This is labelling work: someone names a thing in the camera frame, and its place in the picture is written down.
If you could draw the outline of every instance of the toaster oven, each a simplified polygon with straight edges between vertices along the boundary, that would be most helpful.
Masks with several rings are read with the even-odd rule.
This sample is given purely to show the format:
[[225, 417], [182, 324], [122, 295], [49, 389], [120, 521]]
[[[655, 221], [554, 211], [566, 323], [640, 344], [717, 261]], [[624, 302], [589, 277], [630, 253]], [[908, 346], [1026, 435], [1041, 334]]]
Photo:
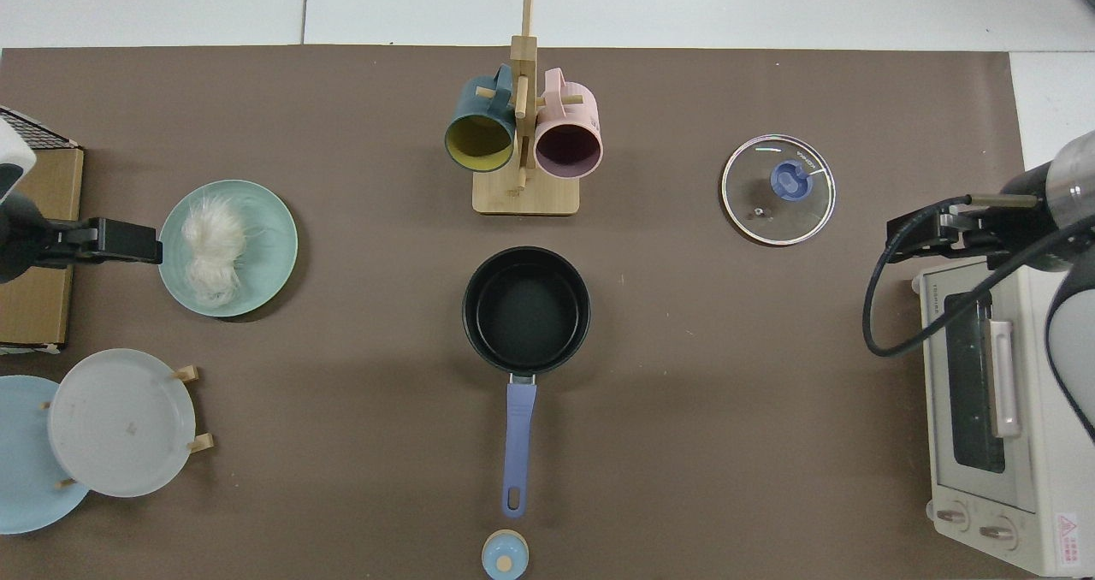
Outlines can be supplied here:
[[[988, 275], [983, 259], [920, 272], [921, 323]], [[943, 535], [1033, 573], [1086, 577], [1095, 575], [1095, 443], [1045, 345], [1063, 277], [1017, 269], [924, 343], [927, 514]]]

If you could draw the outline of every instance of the wooden base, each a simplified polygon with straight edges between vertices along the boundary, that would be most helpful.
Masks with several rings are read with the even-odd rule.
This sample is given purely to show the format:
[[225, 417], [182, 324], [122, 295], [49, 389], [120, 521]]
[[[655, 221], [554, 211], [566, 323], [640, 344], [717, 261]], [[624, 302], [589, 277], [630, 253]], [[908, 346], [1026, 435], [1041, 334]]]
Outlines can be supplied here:
[[182, 369], [176, 370], [172, 373], [172, 379], [176, 379], [181, 382], [193, 382], [198, 379], [198, 370], [195, 366], [191, 364], [188, 367], [182, 367]]
[[525, 189], [519, 189], [520, 167], [514, 154], [507, 166], [472, 175], [472, 209], [477, 213], [540, 214], [568, 217], [578, 212], [578, 181], [555, 178], [544, 171], [526, 170]]
[[186, 444], [187, 450], [191, 454], [195, 452], [200, 452], [203, 450], [208, 450], [214, 446], [212, 436], [207, 433], [196, 436], [194, 441]]

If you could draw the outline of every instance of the oven glass window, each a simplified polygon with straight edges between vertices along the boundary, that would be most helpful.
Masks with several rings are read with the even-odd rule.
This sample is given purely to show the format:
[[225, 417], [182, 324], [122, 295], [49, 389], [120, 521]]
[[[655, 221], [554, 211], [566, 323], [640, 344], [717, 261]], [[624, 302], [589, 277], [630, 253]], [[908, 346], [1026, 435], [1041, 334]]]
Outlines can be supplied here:
[[[944, 308], [949, 311], [963, 295], [947, 295]], [[1004, 442], [992, 436], [989, 357], [982, 336], [991, 315], [992, 295], [986, 295], [947, 324], [950, 428], [958, 464], [1004, 473]]]

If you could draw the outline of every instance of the blue mug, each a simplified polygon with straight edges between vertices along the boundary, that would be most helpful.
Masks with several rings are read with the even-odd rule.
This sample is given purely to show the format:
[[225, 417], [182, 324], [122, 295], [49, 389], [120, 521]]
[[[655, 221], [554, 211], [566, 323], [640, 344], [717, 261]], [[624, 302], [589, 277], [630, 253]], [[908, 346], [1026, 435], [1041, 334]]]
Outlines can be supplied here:
[[[494, 95], [482, 96], [476, 89]], [[496, 171], [509, 162], [517, 131], [509, 105], [512, 94], [514, 73], [508, 65], [498, 67], [495, 77], [473, 77], [464, 84], [445, 131], [445, 150], [454, 162], [470, 171]]]

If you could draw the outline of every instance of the oven door handle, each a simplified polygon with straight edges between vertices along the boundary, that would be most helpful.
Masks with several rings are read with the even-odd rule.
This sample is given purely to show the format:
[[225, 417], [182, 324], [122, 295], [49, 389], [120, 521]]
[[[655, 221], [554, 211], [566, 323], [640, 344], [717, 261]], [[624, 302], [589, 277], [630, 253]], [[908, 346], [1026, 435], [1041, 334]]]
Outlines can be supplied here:
[[1010, 439], [1021, 434], [1018, 403], [1015, 397], [1015, 362], [1012, 358], [1012, 323], [989, 320], [984, 346], [989, 353], [989, 407], [992, 409], [992, 434]]

